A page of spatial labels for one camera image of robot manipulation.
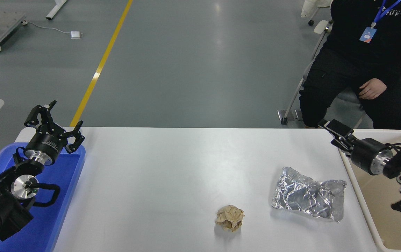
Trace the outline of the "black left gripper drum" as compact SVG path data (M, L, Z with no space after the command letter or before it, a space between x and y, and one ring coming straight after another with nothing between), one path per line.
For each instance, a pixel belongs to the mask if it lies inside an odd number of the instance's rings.
M53 164L67 144L66 138L37 132L26 146L26 158Z

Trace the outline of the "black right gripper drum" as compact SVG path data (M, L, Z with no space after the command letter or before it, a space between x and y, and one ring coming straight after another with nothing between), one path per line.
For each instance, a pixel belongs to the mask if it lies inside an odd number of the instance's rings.
M353 164L361 168L368 174L380 174L381 168L373 164L375 158L383 150L386 150L386 145L372 138L354 139L352 142L352 152L350 159Z

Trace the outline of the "person's right hand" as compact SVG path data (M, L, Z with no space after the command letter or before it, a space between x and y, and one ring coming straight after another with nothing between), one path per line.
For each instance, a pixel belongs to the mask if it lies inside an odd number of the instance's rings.
M387 86L381 80L373 78L365 82L359 87L360 92L358 97L360 99L375 99L386 91Z

